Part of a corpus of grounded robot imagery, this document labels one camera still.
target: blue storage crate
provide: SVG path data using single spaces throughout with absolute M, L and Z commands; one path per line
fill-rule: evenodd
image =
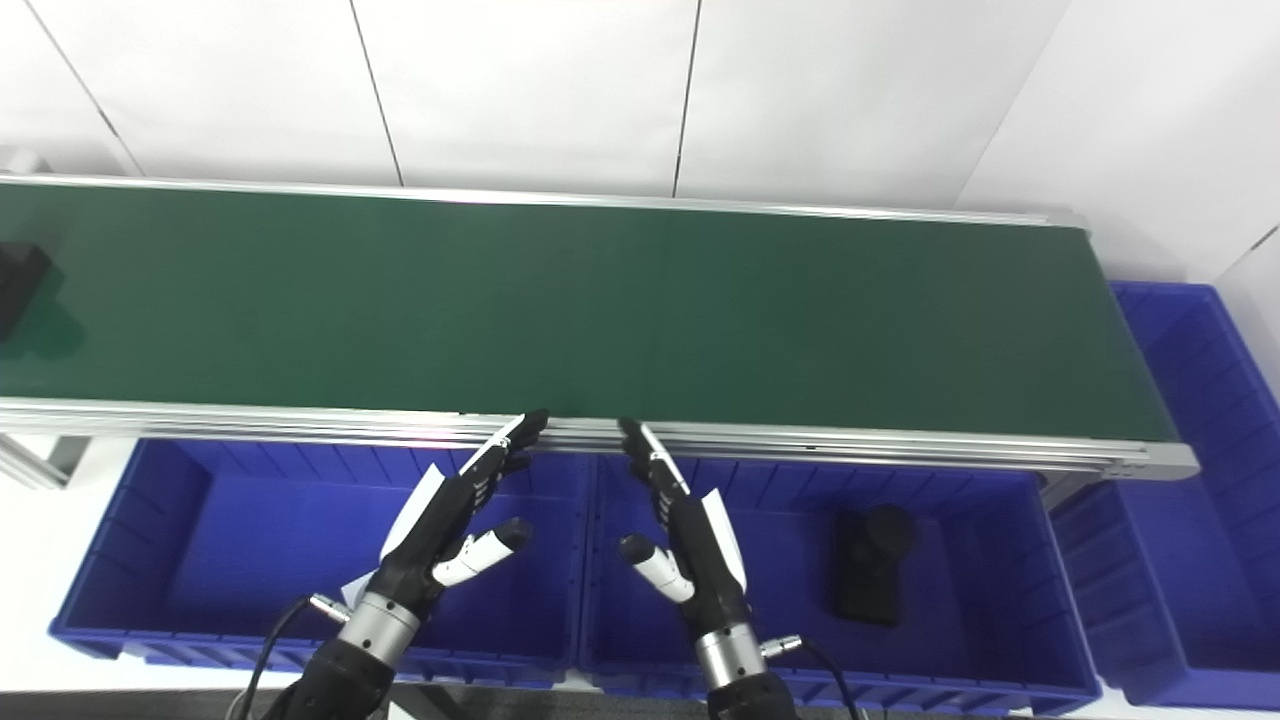
M 1212 287 L 1114 290 L 1202 471 L 1055 512 L 1098 670 L 1134 705 L 1280 710 L 1280 411 Z
M 252 667 L 300 594 L 376 566 L 392 520 L 430 464 L 471 451 L 142 441 L 50 633 L 87 653 Z M 407 676 L 520 687 L 563 679 L 577 647 L 594 465 L 540 455 L 506 478 L 472 528 L 520 515 L 534 538 L 444 593 L 401 664 Z M 271 656 L 301 670 L 335 626 L 303 614 Z
M 704 697 L 676 607 L 617 552 L 664 537 L 622 457 L 599 460 L 581 667 L 607 692 Z M 695 493 L 719 488 L 748 571 L 760 639 L 813 637 L 859 705 L 1005 715 L 1066 712 L 1098 697 L 1036 475 L 1012 471 L 677 460 Z M 902 565 L 904 615 L 886 629 L 829 611 L 838 509 L 897 503 L 918 518 Z M 838 705 L 831 674 L 797 651 L 769 661 L 797 702 Z

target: cable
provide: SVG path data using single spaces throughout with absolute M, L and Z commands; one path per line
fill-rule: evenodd
M 812 639 L 801 635 L 800 644 L 809 651 L 809 655 L 817 657 L 818 662 L 827 667 L 827 670 L 831 670 L 831 674 L 836 678 L 836 684 L 840 685 L 840 697 L 845 701 L 845 707 L 849 708 L 849 716 L 852 720 L 867 720 L 867 714 L 863 712 L 863 708 L 854 705 L 854 693 L 849 692 L 849 684 L 845 683 L 845 674 L 840 670 L 840 665 L 836 665 L 836 661 L 814 644 Z
M 268 633 L 266 641 L 262 643 L 262 652 L 257 656 L 257 662 L 253 664 L 253 675 L 250 676 L 248 687 L 244 688 L 244 698 L 241 700 L 241 708 L 237 720 L 248 720 L 250 710 L 253 707 L 253 693 L 257 692 L 257 682 L 262 676 L 262 670 L 266 669 L 266 660 L 271 657 L 271 648 L 275 647 L 275 641 L 280 638 L 280 633 L 283 633 L 284 628 L 288 626 L 294 618 L 297 618 L 298 612 L 302 612 L 302 609 L 308 605 L 311 605 L 311 596 L 301 596 L 291 602 L 289 606 L 284 609 L 284 612 L 282 612 L 275 620 L 275 625 L 271 626 L 271 632 Z

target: robotic hand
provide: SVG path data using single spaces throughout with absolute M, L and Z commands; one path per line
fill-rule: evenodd
M 474 578 L 529 541 L 531 528 L 518 518 L 479 538 L 465 533 L 498 480 L 529 466 L 529 456 L 518 452 L 538 442 L 545 428 L 545 410 L 520 415 L 456 477 L 434 488 L 403 542 L 383 557 L 338 637 L 320 646 L 302 678 L 279 696 L 266 717 L 362 720 L 381 705 L 397 662 L 444 589 Z M 242 720 L 251 697 L 246 696 Z
M 640 575 L 680 607 L 707 679 L 707 710 L 713 720 L 796 717 L 791 692 L 765 666 L 773 656 L 799 647 L 800 638 L 771 641 L 762 650 L 750 625 L 746 571 L 719 491 L 695 500 L 671 455 L 653 432 L 618 420 L 631 457 L 631 474 L 650 492 L 671 550 L 632 533 L 618 550 Z

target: black block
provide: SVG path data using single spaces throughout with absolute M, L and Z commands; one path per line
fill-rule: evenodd
M 899 565 L 915 547 L 915 519 L 896 505 L 836 518 L 833 612 L 845 620 L 896 626 L 901 616 Z
M 49 255 L 38 246 L 0 242 L 0 341 L 18 327 L 49 266 Z

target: green conveyor belt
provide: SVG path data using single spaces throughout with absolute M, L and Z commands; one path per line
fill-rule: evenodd
M 1075 228 L 0 184 L 0 395 L 1176 439 Z

